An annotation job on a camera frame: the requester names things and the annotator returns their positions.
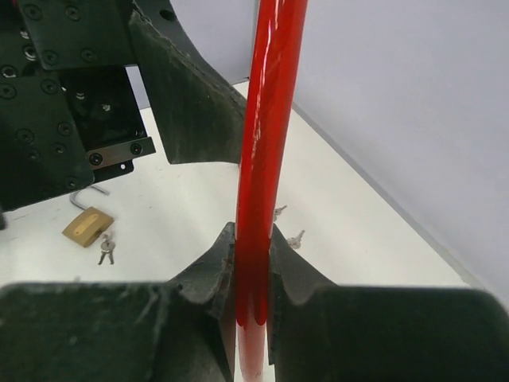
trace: glossy red stick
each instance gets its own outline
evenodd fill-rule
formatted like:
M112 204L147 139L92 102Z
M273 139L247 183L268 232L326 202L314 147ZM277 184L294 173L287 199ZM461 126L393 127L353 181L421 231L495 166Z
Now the glossy red stick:
M307 0L262 0L247 97L235 225L235 286L244 380L261 376L269 249Z

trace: brass padlock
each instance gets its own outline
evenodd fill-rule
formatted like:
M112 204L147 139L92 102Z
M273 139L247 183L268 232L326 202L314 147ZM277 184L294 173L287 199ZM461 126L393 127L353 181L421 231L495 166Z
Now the brass padlock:
M105 189L101 189L96 185L91 186L91 189L95 189L104 195L110 194ZM70 201L76 207L82 209L83 212L78 215L62 233L75 243L87 248L101 236L101 233L106 231L113 224L114 219L99 209L94 207L86 208L83 206L76 200L78 192L71 194Z

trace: white table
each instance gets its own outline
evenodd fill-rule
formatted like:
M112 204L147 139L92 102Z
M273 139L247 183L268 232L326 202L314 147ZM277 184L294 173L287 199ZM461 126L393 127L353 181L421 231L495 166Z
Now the white table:
M247 85L238 89L245 95ZM185 269L235 219L238 167L171 166L150 109L142 111L157 153L104 182L84 204L115 217L115 265L98 266L99 241L83 249L61 231L80 211L58 197L6 214L0 285L20 281L165 281ZM339 284L465 287L460 276L296 113L292 114L277 225L305 229L299 253ZM266 380L273 370L266 369Z

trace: red handle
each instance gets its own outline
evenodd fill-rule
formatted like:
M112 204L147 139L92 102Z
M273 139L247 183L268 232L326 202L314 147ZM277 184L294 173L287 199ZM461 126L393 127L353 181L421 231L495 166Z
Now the red handle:
M269 249L307 0L262 0L254 44L235 225L235 293L245 380L262 372Z

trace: screw hole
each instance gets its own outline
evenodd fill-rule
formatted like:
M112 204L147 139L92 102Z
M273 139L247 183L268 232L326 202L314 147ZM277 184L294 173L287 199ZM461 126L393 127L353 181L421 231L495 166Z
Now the screw hole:
M177 16L171 10L160 10L159 15L164 18L166 21L175 21L177 20Z

